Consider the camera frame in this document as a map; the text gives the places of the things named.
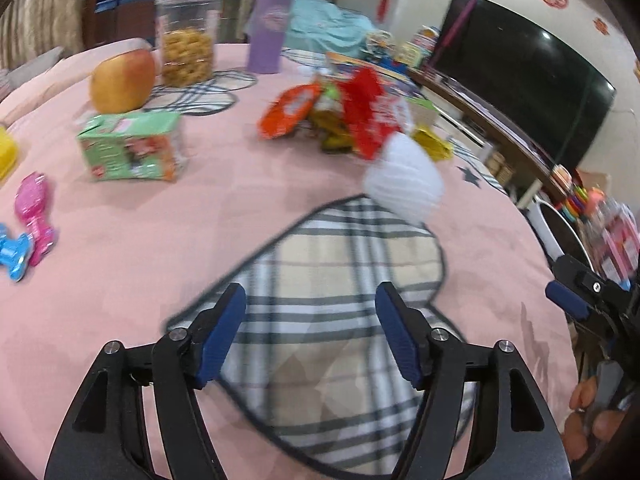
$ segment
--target snack jar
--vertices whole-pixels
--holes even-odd
[[[156,48],[165,86],[211,79],[223,1],[156,0]]]

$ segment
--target pink toy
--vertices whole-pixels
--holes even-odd
[[[49,202],[49,183],[41,173],[31,173],[20,184],[15,195],[15,214],[33,238],[34,250],[29,264],[36,266],[56,241],[56,232],[49,225],[46,209]]]

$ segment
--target plaid cloth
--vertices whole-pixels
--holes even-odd
[[[453,152],[462,160],[469,163],[478,172],[478,175],[480,175],[482,179],[484,179],[484,181],[489,184],[489,186],[497,189],[501,193],[507,194],[500,183],[494,178],[491,173],[489,173],[489,170],[486,168],[486,166],[482,162],[480,162],[480,160],[471,151],[469,151],[469,149],[464,144],[462,144],[462,142],[454,139],[453,137],[448,137],[447,140],[451,144],[453,144]]]
[[[247,292],[246,317],[223,365],[223,386],[271,440],[318,471],[390,474],[422,393],[398,371],[374,295],[391,281],[432,326],[457,329],[431,305],[443,254],[417,228],[359,196],[311,213],[193,306],[168,322],[188,326],[230,282]],[[465,388],[459,434],[474,385]]]
[[[180,112],[184,115],[206,116],[231,108],[238,98],[233,90],[249,88],[257,83],[254,75],[242,70],[215,72],[212,79],[186,88],[158,85],[151,92],[145,110]]]

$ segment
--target blue fabric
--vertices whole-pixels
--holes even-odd
[[[366,16],[326,0],[293,0],[284,46],[359,58],[364,38],[372,30],[376,27]]]

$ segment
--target television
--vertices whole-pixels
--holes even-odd
[[[566,43],[488,0],[451,0],[430,63],[501,112],[545,163],[569,171],[586,154],[616,94]]]

